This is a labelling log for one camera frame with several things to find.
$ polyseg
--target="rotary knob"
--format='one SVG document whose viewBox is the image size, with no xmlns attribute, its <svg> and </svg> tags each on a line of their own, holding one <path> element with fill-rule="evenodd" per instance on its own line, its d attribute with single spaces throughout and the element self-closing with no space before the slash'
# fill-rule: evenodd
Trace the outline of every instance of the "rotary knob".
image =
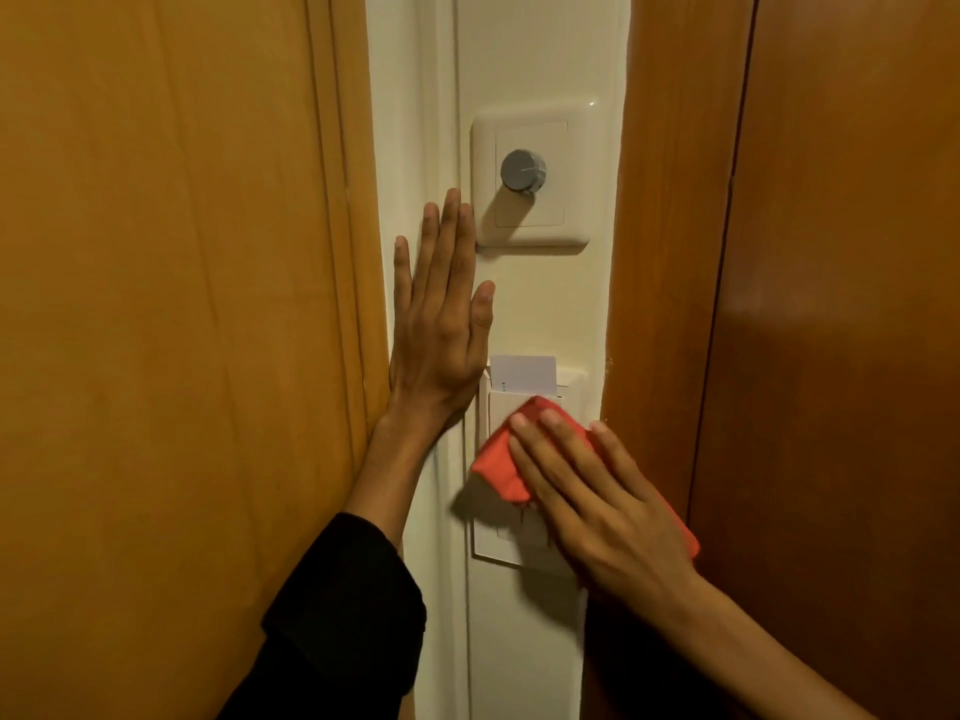
<svg viewBox="0 0 960 720">
<path fill-rule="evenodd" d="M 532 195 L 546 182 L 546 164 L 539 154 L 526 148 L 515 148 L 500 165 L 500 179 L 510 192 Z"/>
</svg>

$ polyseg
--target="black sleeve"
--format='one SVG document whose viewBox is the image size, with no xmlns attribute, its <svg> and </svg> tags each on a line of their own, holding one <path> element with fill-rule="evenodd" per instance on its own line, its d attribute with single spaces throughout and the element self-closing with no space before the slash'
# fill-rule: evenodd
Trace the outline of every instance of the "black sleeve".
<svg viewBox="0 0 960 720">
<path fill-rule="evenodd" d="M 219 717 L 396 720 L 425 627 L 397 549 L 372 523 L 339 513 L 267 610 L 267 640 Z"/>
</svg>

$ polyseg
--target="red cloth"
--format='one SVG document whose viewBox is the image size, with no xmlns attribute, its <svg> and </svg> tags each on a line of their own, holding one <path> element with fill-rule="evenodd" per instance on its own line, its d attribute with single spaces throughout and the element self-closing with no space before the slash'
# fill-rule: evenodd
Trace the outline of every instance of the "red cloth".
<svg viewBox="0 0 960 720">
<path fill-rule="evenodd" d="M 580 435 L 583 443 L 594 452 L 596 451 L 591 441 L 587 439 L 587 430 L 580 426 L 576 419 L 549 399 L 542 396 L 532 396 L 523 402 L 516 411 L 520 412 L 530 422 L 536 423 L 540 419 L 541 412 L 546 409 L 552 409 L 563 417 L 567 423 L 576 430 L 577 434 Z M 481 475 L 487 483 L 493 486 L 498 496 L 504 500 L 510 503 L 526 503 L 530 501 L 530 491 L 523 482 L 520 473 L 517 472 L 514 459 L 510 456 L 510 447 L 507 445 L 509 440 L 510 428 L 505 421 L 489 436 L 489 439 L 484 442 L 484 445 L 480 448 L 480 452 L 477 454 L 477 458 L 474 459 L 473 464 L 470 466 L 470 470 Z M 690 529 L 684 521 L 680 520 L 680 516 L 674 512 L 673 508 L 670 508 L 670 504 L 666 502 L 664 496 L 660 495 L 659 492 L 656 496 L 659 497 L 660 500 L 663 500 L 666 507 L 670 509 L 670 515 L 673 516 L 683 531 L 683 541 L 686 543 L 686 550 L 689 552 L 690 558 L 695 558 L 696 555 L 700 553 L 700 541 L 690 532 Z"/>
</svg>

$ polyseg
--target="wooden door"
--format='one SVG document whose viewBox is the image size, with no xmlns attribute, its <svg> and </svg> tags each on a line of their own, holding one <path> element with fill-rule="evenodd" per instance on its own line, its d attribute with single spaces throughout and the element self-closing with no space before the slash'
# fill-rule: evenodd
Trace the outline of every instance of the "wooden door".
<svg viewBox="0 0 960 720">
<path fill-rule="evenodd" d="M 960 715 L 960 0 L 759 0 L 690 520 L 881 718 Z"/>
<path fill-rule="evenodd" d="M 215 714 L 342 503 L 386 375 L 363 21 L 0 0 L 0 716 Z"/>
</svg>

